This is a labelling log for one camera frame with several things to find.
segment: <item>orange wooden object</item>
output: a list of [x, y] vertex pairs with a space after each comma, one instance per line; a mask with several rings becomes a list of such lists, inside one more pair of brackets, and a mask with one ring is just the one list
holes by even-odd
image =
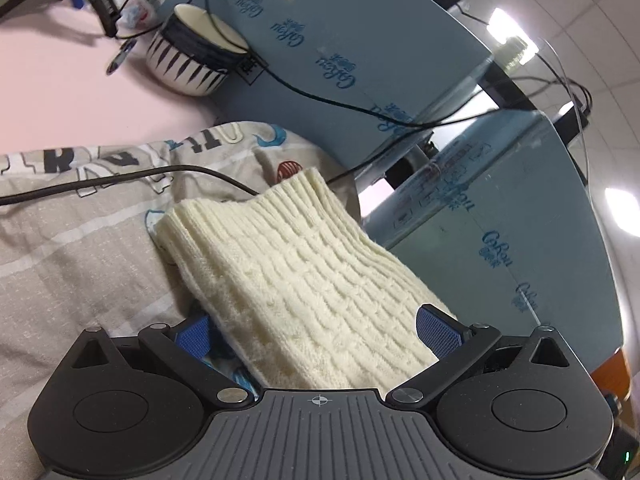
[[621, 402], [625, 400], [629, 396], [631, 376], [622, 349], [592, 372], [591, 379], [599, 389], [616, 394]]

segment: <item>knitted sleeve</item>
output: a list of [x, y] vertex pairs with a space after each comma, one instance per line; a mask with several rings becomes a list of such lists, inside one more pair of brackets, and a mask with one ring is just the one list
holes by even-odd
[[449, 311], [367, 237], [316, 170], [247, 202], [185, 200], [157, 232], [265, 386], [384, 395], [437, 361], [415, 314], [423, 303]]

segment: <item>ribbed gray panel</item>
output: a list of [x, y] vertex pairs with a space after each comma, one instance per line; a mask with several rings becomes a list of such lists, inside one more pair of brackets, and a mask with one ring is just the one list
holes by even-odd
[[[327, 401], [318, 405], [317, 396]], [[423, 416], [383, 406], [374, 392], [268, 391], [256, 406], [219, 413], [190, 452], [135, 480], [501, 478], [460, 460]], [[602, 477], [585, 470], [567, 479]]]

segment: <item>pink table surface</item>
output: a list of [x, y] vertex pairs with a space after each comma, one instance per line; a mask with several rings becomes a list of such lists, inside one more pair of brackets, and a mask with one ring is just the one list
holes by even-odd
[[206, 101], [148, 72], [146, 41], [107, 77], [120, 42], [91, 10], [65, 1], [0, 23], [0, 153], [182, 139], [213, 125]]

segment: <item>black and white bowl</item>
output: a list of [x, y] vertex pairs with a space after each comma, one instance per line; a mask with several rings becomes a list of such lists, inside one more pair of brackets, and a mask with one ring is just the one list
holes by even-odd
[[181, 94], [212, 93], [248, 55], [244, 38], [214, 14], [211, 17], [216, 27], [206, 10], [176, 5], [146, 51], [151, 72]]

